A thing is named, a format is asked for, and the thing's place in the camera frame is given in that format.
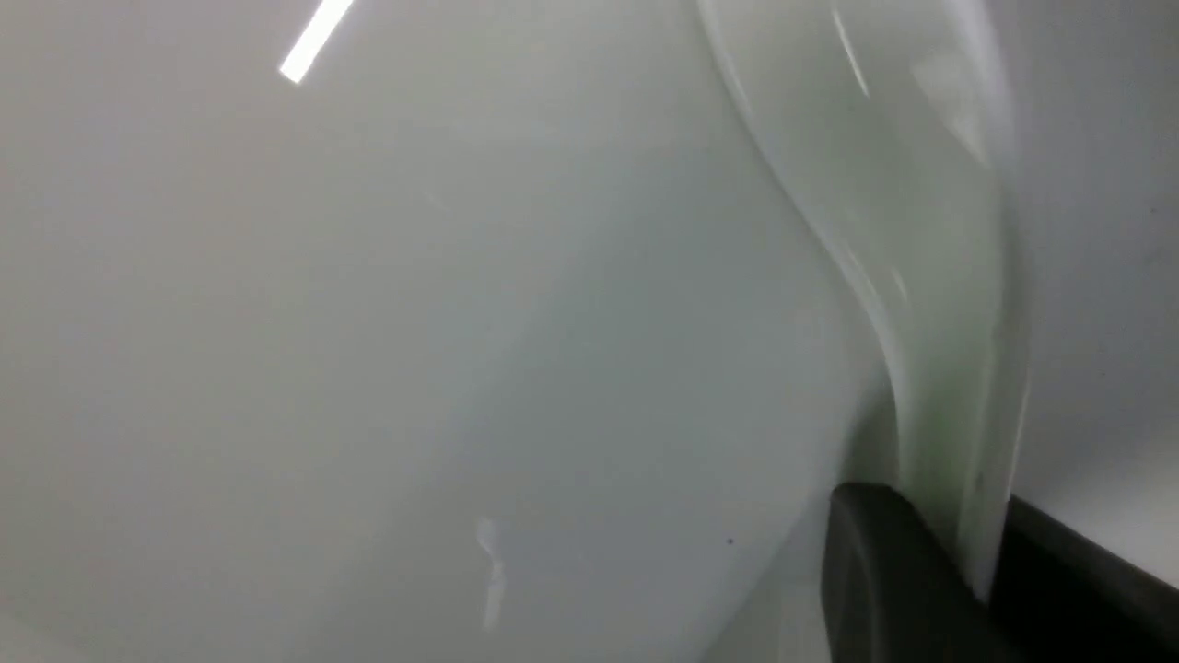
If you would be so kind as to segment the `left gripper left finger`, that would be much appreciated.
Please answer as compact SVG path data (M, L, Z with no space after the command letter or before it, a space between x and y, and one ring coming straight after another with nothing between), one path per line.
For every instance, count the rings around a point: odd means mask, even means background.
M885 485L831 492L821 602L834 662L1014 659L926 520Z

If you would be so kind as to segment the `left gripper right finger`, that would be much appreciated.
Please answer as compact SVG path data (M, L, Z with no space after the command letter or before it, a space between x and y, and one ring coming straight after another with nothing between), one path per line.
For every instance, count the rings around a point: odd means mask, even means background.
M1012 495L989 612L1029 662L1175 662L1178 591Z

